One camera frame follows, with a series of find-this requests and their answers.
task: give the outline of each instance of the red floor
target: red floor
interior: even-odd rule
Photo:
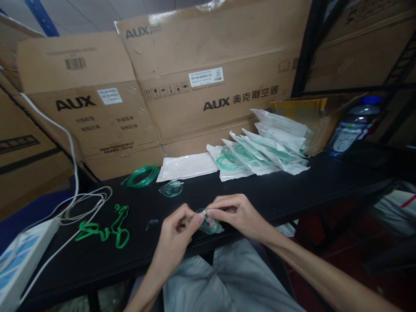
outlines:
[[[334,227],[337,220],[349,210],[348,206],[332,209],[326,213],[330,226]],[[313,215],[301,219],[299,226],[315,242],[319,244],[325,234],[319,216]],[[303,247],[311,249],[306,240],[297,232],[294,238]],[[333,244],[322,258],[346,272],[360,283],[382,294],[387,300],[403,311],[416,311],[416,270],[406,269],[391,273],[377,274],[370,277],[362,263],[381,253],[395,244],[391,237],[378,222],[369,214],[356,222],[353,228]],[[298,303],[309,312],[324,311],[315,297],[311,287],[293,270],[289,276]]]

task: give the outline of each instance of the hand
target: hand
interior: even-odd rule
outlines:
[[[151,264],[151,267],[156,267],[162,278],[167,280],[179,266],[192,235],[199,229],[203,220],[202,213],[195,215],[187,204],[183,204],[163,221]]]
[[[275,231],[243,194],[218,196],[206,210],[208,216],[225,221],[244,236],[262,243],[268,238],[270,231]]]

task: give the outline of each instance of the black table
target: black table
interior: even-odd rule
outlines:
[[[206,207],[217,195],[244,193],[260,214],[277,226],[320,212],[346,198],[368,198],[394,183],[394,179],[384,173],[322,153],[310,159],[310,166],[308,171],[295,176],[276,172],[221,182],[217,172],[187,179],[182,193],[174,198],[159,193],[165,182],[152,183],[141,189],[120,186],[125,177],[97,183],[96,188],[111,186],[113,196],[93,222],[109,227],[117,218],[114,205],[129,205],[123,228],[130,231],[130,241],[123,249],[115,247],[115,235],[105,242],[101,242],[98,235],[70,242],[45,268],[19,311],[47,308],[143,274],[151,262],[163,219],[184,202],[197,210]],[[90,209],[95,202],[91,199],[74,209]],[[160,220],[160,224],[146,231],[151,219]],[[38,268],[76,232],[77,227],[78,224],[59,228]],[[198,231],[185,256],[202,254],[242,237],[228,224],[224,224],[224,228],[225,232],[212,236]]]

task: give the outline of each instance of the black metal rack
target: black metal rack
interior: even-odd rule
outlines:
[[[349,0],[338,0],[332,8],[330,14],[325,19],[328,0],[312,0],[308,21],[306,24],[305,34],[302,42],[302,49],[299,56],[298,68],[293,83],[292,97],[300,97],[305,95],[321,95],[321,94],[337,94],[337,93],[355,93],[355,92],[373,92],[385,91],[388,93],[386,103],[394,97],[395,93],[400,90],[414,89],[416,90],[416,82],[404,83],[410,71],[416,63],[416,32],[410,38],[405,49],[397,59],[395,65],[391,69],[388,77],[381,85],[331,89],[319,91],[305,91],[310,68],[313,58],[319,45],[322,43],[329,30],[332,28],[338,17],[349,3]],[[408,101],[395,121],[387,129],[383,137],[380,139],[381,144],[387,144],[390,138],[395,134],[399,127],[406,121],[411,113],[416,109],[416,92]]]

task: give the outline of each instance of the white cable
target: white cable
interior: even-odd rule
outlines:
[[[99,193],[99,194],[93,194],[94,192],[97,192],[101,189],[109,189],[110,190],[110,195],[107,197],[106,193]],[[111,197],[111,195],[113,194],[113,190],[111,189],[111,187],[109,186],[103,186],[102,188],[98,188],[96,190],[94,190],[93,192],[91,192],[91,194],[79,194],[79,195],[84,195],[84,197],[82,197],[81,199],[79,199],[78,201],[75,202],[75,204],[81,202],[82,200],[85,199],[85,195],[89,196],[101,196],[101,199],[98,201],[98,203],[95,205],[95,207],[88,213],[91,213],[92,211],[95,210],[94,214],[92,215],[92,217],[88,220],[88,223],[91,222],[91,220],[95,217],[95,215],[99,212],[99,210],[101,209],[101,207],[105,204],[106,200],[109,199]],[[51,262],[51,260],[66,246],[68,245],[68,243],[70,241],[72,241],[75,236],[77,236],[77,234],[80,232],[81,230],[76,231],[76,233],[74,235],[71,236],[70,239],[68,239],[43,265],[42,267],[39,269],[38,273],[35,275],[35,277],[33,278],[32,282],[30,283],[29,287],[27,288],[26,292],[24,293],[24,295],[22,296],[19,305],[21,305],[23,303],[23,301],[26,299],[27,295],[29,294],[30,290],[32,289],[33,285],[36,283],[36,281],[38,280],[40,274],[43,272],[44,268],[46,268],[46,266],[49,264],[49,262]]]
[[[34,224],[28,226],[27,228],[25,228],[23,231],[21,231],[16,239],[15,239],[15,244],[13,247],[13,251],[12,254],[8,257],[8,259],[3,263],[3,265],[0,268],[0,273],[6,269],[10,262],[12,261],[12,259],[15,257],[18,246],[19,246],[19,240],[20,240],[20,236],[22,235],[22,233],[24,233],[25,231],[27,231],[28,229],[34,227],[35,225],[45,221],[46,219],[48,219],[49,217],[53,216],[55,214],[55,212],[57,211],[57,209],[64,203],[66,203],[67,201],[71,200],[71,202],[69,203],[69,205],[61,212],[59,213],[56,218],[60,219],[60,225],[69,225],[69,224],[73,224],[75,222],[80,221],[81,219],[83,219],[84,217],[86,217],[87,215],[93,213],[93,215],[91,216],[91,218],[88,220],[88,222],[91,222],[91,220],[95,217],[95,215],[99,212],[99,210],[101,209],[101,207],[105,204],[105,202],[112,196],[113,194],[113,190],[111,187],[109,186],[103,186],[101,188],[98,188],[94,191],[92,191],[91,193],[82,193],[79,194],[79,178],[78,178],[78,167],[77,167],[77,160],[75,157],[75,147],[74,147],[74,142],[72,141],[72,137],[71,134],[61,125],[57,124],[56,122],[54,122],[52,119],[50,119],[49,117],[47,117],[44,113],[42,113],[34,104],[33,102],[26,96],[26,94],[24,93],[20,93],[21,96],[23,96],[23,98],[27,101],[27,103],[35,110],[35,112],[37,112],[39,115],[41,115],[43,118],[45,118],[47,121],[49,121],[50,123],[54,124],[55,126],[57,126],[58,128],[60,128],[61,130],[63,130],[68,138],[69,138],[69,143],[71,145],[71,154],[72,154],[72,162],[74,164],[74,176],[75,176],[75,195],[64,200],[63,202],[61,202],[58,206],[55,207],[55,209],[52,211],[51,214],[49,214],[47,217],[43,218],[42,220],[39,220],[37,222],[35,222]],[[108,189],[110,191],[110,194],[107,195],[107,193],[105,192],[101,192],[101,193],[97,193],[98,191],[102,190],[102,189]],[[83,214],[74,216],[74,217],[70,217],[69,212],[71,211],[71,209],[79,202],[86,200],[92,196],[98,196],[101,197],[101,199],[97,202],[97,204],[94,206],[94,208],[92,208],[90,211],[85,212]],[[22,302],[26,299],[27,295],[29,294],[30,290],[32,289],[33,285],[36,283],[38,277],[40,276],[40,274],[43,272],[44,268],[49,264],[49,262],[51,262],[51,260],[70,242],[74,239],[74,237],[80,232],[81,230],[78,230],[70,239],[68,239],[43,265],[42,267],[39,269],[38,273],[36,274],[36,276],[33,278],[31,284],[29,285],[29,287],[27,288],[26,292],[24,293],[24,295],[22,296],[19,305],[22,304]]]
[[[33,102],[27,97],[26,94],[24,93],[20,93],[21,96],[23,96],[23,98],[26,100],[26,102],[35,110],[35,112],[37,112],[39,115],[41,115],[43,118],[45,118],[47,121],[49,121],[50,123],[54,124],[55,126],[57,126],[59,129],[61,129],[62,131],[64,131],[66,133],[66,135],[68,136],[69,139],[69,144],[71,145],[71,155],[72,155],[72,162],[74,163],[74,175],[75,175],[75,196],[73,197],[71,203],[69,204],[69,207],[72,207],[76,196],[78,195],[79,192],[79,179],[78,179],[78,166],[77,166],[77,159],[75,157],[75,147],[74,147],[74,142],[72,141],[72,137],[71,134],[69,133],[68,130],[66,130],[64,127],[62,127],[60,124],[54,122],[52,119],[50,119],[48,116],[46,116],[44,113],[42,113],[34,104]]]
[[[27,97],[27,95],[26,94],[24,94],[24,93],[20,93],[20,95],[21,96],[23,96],[23,98],[26,100],[26,102],[35,110],[35,112],[37,112],[39,115],[41,115],[43,118],[45,118],[47,121],[49,121],[50,123],[52,123],[52,124],[54,124],[55,126],[57,126],[58,128],[60,128],[60,129],[62,129],[65,133],[66,133],[66,135],[68,136],[68,138],[69,138],[69,144],[71,145],[71,154],[72,154],[72,162],[74,163],[74,176],[75,176],[75,196],[73,197],[73,199],[72,199],[72,201],[71,201],[71,203],[69,204],[69,207],[72,207],[73,206],[73,204],[74,204],[74,202],[75,202],[75,200],[76,200],[76,197],[77,197],[77,195],[78,195],[78,192],[79,192],[79,180],[78,180],[78,167],[77,167],[77,160],[76,160],[76,157],[75,157],[75,147],[74,147],[74,142],[72,141],[72,137],[71,137],[71,135],[70,135],[70,133],[64,128],[64,127],[62,127],[61,125],[59,125],[59,124],[57,124],[56,122],[54,122],[52,119],[50,119],[48,116],[46,116],[44,113],[42,113],[34,104],[33,104],[33,102]],[[16,239],[15,239],[15,243],[14,243],[14,246],[13,246],[13,251],[12,251],[12,254],[7,258],[7,260],[5,261],[5,262],[3,262],[3,264],[1,265],[1,267],[0,267],[0,273],[1,272],[3,272],[8,266],[9,266],[9,264],[12,262],[12,260],[13,260],[13,258],[16,256],[16,252],[17,252],[17,248],[18,248],[18,246],[19,246],[19,241],[20,241],[20,236],[24,233],[24,232],[26,232],[28,229],[30,229],[30,228],[32,228],[32,227],[34,227],[35,225],[37,225],[37,224],[39,224],[39,223],[41,223],[41,222],[43,222],[44,220],[46,220],[46,219],[48,219],[50,216],[52,216],[53,214],[54,214],[54,212],[55,212],[55,210],[49,215],[49,216],[47,216],[46,218],[43,218],[42,220],[40,220],[40,221],[38,221],[38,222],[35,222],[34,224],[32,224],[32,225],[30,225],[30,226],[28,226],[28,227],[26,227],[23,231],[21,231],[18,235],[17,235],[17,237],[16,237]]]

